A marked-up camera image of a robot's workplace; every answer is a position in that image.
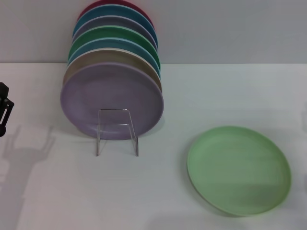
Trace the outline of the light green plate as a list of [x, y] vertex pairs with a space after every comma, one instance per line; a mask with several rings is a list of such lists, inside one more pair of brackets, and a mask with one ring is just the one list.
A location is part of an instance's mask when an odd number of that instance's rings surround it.
[[201, 134], [188, 151], [187, 172], [206, 202], [234, 216], [274, 209], [291, 187], [289, 163], [278, 146], [254, 130], [237, 126]]

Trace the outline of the lavender plate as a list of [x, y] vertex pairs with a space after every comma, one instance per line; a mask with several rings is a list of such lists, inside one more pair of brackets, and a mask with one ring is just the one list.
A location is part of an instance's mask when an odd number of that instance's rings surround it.
[[[129, 109], [137, 136], [151, 130], [164, 110], [162, 92], [153, 79], [135, 67], [116, 62], [89, 65], [74, 73], [62, 87], [60, 103], [68, 120], [94, 138], [100, 109]], [[122, 113], [107, 113], [105, 119], [130, 121]], [[126, 140], [130, 131], [126, 126], [108, 125], [100, 138]]]

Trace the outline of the beige tan plate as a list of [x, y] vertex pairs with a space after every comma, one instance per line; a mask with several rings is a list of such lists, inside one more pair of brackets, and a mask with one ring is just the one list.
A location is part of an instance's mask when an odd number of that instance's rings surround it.
[[162, 89], [158, 71], [147, 60], [135, 53], [119, 48], [99, 48], [78, 56], [67, 66], [62, 84], [65, 84], [81, 68], [102, 62], [116, 62], [135, 67], [151, 77], [159, 89]]

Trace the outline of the medium blue plate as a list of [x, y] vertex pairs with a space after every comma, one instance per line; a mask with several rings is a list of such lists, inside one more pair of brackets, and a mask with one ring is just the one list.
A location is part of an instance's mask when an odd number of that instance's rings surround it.
[[152, 65], [154, 70], [160, 75], [161, 74], [161, 64], [157, 54], [157, 50], [152, 43], [141, 37], [136, 41], [131, 41], [126, 38], [119, 37], [104, 37], [104, 38], [77, 38], [71, 46], [68, 65], [74, 61], [78, 56], [89, 52], [94, 49], [99, 48], [118, 48], [129, 52], [132, 52], [143, 59], [145, 59], [149, 64]]

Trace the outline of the dark green plate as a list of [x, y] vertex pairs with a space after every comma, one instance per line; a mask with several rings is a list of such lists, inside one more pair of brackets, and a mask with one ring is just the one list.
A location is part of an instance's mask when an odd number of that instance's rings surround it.
[[82, 45], [84, 45], [87, 42], [93, 41], [95, 39], [99, 38], [122, 38], [129, 41], [132, 41], [141, 47], [143, 47], [145, 50], [147, 50], [152, 57], [157, 62], [158, 66], [161, 67], [160, 59], [158, 56], [158, 53], [154, 46], [150, 43], [150, 41], [145, 38], [140, 33], [128, 29], [126, 27], [122, 26], [98, 26], [92, 29], [87, 30], [86, 32], [82, 33], [80, 36], [78, 36], [72, 43], [71, 48], [69, 50], [68, 59], [72, 56], [72, 54], [80, 48]]

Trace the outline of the grey purple plate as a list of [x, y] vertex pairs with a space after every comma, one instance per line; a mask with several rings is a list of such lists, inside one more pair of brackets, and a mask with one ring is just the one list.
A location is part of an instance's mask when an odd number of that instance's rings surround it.
[[87, 30], [92, 29], [94, 27], [105, 26], [105, 25], [122, 26], [134, 30], [143, 35], [154, 46], [156, 51], [158, 51], [157, 43], [155, 42], [153, 36], [148, 32], [148, 30], [144, 26], [142, 26], [141, 24], [132, 19], [115, 15], [100, 16], [87, 21], [86, 23], [81, 25], [73, 34], [72, 42], [74, 42], [78, 36], [86, 32]]

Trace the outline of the maroon red plate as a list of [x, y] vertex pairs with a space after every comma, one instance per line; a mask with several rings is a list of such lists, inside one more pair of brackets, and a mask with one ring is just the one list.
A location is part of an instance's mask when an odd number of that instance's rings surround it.
[[98, 7], [98, 6], [102, 6], [102, 5], [107, 5], [107, 4], [117, 4], [117, 5], [122, 5], [122, 6], [127, 6], [130, 7], [136, 11], [138, 11], [140, 14], [142, 14], [153, 26], [154, 28], [154, 24], [151, 21], [151, 19], [149, 18], [149, 16], [138, 6], [136, 6], [135, 4], [125, 1], [125, 0], [98, 0], [96, 2], [93, 2], [92, 4], [88, 5], [79, 15], [79, 17], [77, 18], [77, 21], [89, 10]]

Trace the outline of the teal blue plate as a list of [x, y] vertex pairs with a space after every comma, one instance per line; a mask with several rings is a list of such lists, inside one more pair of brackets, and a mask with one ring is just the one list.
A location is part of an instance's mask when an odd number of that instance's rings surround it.
[[136, 21], [149, 32], [155, 42], [156, 47], [158, 47], [157, 35], [151, 22], [144, 15], [134, 10], [133, 8], [118, 4], [106, 4], [88, 10], [77, 20], [74, 30], [72, 32], [72, 36], [74, 36], [77, 30], [87, 21], [96, 17], [110, 15], [121, 16]]

